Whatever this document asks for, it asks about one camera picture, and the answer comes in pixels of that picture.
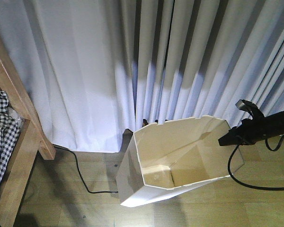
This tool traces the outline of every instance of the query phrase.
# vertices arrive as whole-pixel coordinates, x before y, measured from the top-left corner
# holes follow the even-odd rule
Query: curtain pleat
[[[284,0],[141,4],[136,129],[143,118],[164,123],[206,114],[237,125],[248,117],[236,108],[239,99],[265,114],[284,109]],[[154,16],[160,6],[162,16]],[[158,23],[160,35],[145,32]]]

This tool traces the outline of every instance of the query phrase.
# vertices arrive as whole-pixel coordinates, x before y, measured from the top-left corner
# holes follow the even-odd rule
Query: white curtain
[[[4,0],[0,35],[49,140],[117,152],[142,120],[284,110],[284,0]]]

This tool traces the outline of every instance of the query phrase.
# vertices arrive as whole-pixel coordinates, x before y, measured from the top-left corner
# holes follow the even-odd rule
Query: wooden bed frame
[[[55,149],[45,137],[38,114],[0,37],[0,90],[7,92],[11,106],[25,118],[22,132],[0,185],[0,225],[12,227],[37,151],[54,159]]]

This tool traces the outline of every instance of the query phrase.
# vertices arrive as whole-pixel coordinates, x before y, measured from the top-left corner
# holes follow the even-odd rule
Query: white plastic bin
[[[229,176],[227,162],[235,146],[218,143],[229,129],[225,120],[203,116],[152,123],[134,132],[116,177],[121,205],[169,199]],[[231,171],[243,164],[236,152]]]

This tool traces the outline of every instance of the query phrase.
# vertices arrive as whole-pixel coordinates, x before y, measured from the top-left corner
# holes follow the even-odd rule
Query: wooden floor
[[[130,139],[115,154],[77,152],[91,190],[116,190],[115,175]],[[271,146],[277,142],[272,138]],[[263,142],[241,149],[245,165],[236,176],[250,184],[284,186],[284,143],[278,152]],[[16,227],[284,227],[284,192],[257,191],[229,178],[169,200],[126,208],[117,194],[88,194],[74,157],[58,151],[37,158]]]

